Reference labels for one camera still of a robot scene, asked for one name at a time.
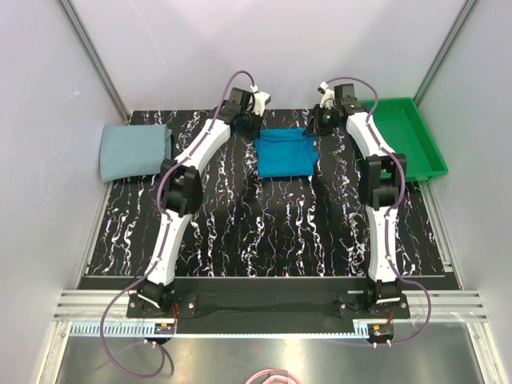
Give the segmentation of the bright blue t shirt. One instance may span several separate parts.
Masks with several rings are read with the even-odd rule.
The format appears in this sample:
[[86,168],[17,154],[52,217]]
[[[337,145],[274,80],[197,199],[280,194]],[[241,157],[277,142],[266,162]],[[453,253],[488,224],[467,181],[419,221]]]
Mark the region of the bright blue t shirt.
[[315,139],[304,128],[269,129],[254,141],[260,178],[313,176],[318,160]]

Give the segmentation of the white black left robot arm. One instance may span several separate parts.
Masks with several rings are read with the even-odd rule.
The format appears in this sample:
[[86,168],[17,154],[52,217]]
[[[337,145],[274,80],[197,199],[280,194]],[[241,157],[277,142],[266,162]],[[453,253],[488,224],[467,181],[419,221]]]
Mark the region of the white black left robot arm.
[[159,232],[133,306],[157,317],[177,308],[173,300],[175,264],[186,228],[202,204],[202,173],[233,134],[252,141],[259,138],[263,112],[270,100],[270,94],[256,86],[249,90],[233,88],[228,99],[209,115],[192,143],[174,160],[162,163],[157,191]]

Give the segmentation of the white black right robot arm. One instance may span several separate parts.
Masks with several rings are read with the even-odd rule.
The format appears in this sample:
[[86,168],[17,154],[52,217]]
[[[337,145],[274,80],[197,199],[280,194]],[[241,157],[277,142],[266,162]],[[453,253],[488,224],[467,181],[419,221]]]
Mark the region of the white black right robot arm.
[[353,77],[330,87],[322,82],[322,96],[314,106],[306,136],[327,136],[343,128],[361,152],[364,164],[359,182],[359,199],[370,224],[370,261],[366,287],[356,303],[373,317],[381,317],[401,299],[396,255],[396,221],[405,194],[407,159],[394,151],[377,128],[371,107],[356,95]]

